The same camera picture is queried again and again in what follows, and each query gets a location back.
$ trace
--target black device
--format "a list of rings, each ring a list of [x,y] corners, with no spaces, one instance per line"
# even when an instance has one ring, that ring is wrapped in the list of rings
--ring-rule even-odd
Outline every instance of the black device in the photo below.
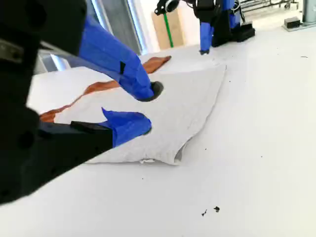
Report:
[[[85,16],[85,0],[0,1],[0,203],[112,148],[108,128],[40,122],[26,107],[38,50],[77,55]]]

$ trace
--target white table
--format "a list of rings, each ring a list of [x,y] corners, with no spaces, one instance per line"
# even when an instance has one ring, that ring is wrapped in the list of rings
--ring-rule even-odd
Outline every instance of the white table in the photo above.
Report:
[[[183,164],[81,165],[0,207],[0,236],[316,236],[315,38],[277,29],[156,54],[173,56],[158,73],[228,68]]]

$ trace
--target dark spot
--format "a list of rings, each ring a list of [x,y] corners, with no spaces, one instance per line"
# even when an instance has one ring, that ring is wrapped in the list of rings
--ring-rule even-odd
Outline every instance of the dark spot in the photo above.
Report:
[[[207,212],[207,210],[205,210],[205,212],[204,212],[204,213],[202,213],[202,216],[204,216],[204,215],[206,214],[206,212]]]

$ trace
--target metal frame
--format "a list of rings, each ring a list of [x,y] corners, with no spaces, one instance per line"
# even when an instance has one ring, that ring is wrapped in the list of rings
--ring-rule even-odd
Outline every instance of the metal frame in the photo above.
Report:
[[[285,4],[285,9],[289,9],[291,3],[296,4],[296,8],[298,9],[299,2],[295,0],[280,0],[278,2],[272,2],[272,0],[243,0],[240,2],[240,5],[242,11],[245,13],[249,11],[255,11],[258,9],[266,8],[269,6],[279,5],[279,7],[281,7],[281,4]]]

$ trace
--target white cloth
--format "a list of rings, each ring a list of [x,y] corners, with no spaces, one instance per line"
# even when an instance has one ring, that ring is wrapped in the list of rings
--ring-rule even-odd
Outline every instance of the white cloth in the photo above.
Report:
[[[161,81],[164,91],[152,102],[139,102],[121,88],[95,92],[82,97],[55,117],[56,123],[72,120],[102,122],[106,119],[101,107],[112,111],[141,112],[152,122],[152,131],[89,163],[134,162],[147,159],[179,164],[179,150],[203,127],[212,111],[224,78],[226,66],[203,71],[174,74],[153,74],[152,81]]]

